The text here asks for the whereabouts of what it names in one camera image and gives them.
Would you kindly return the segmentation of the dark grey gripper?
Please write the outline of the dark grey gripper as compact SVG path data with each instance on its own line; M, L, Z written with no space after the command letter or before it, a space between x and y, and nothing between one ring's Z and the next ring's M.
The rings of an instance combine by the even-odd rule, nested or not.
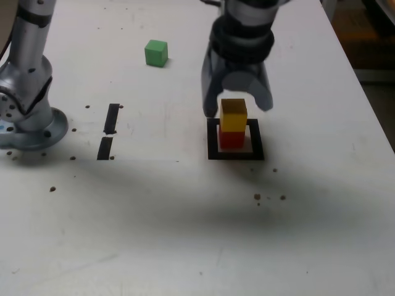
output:
M201 71L202 108L206 117L218 112L218 95L223 89L250 94L264 112L273 108L273 97L263 62L226 62L214 50L207 50Z

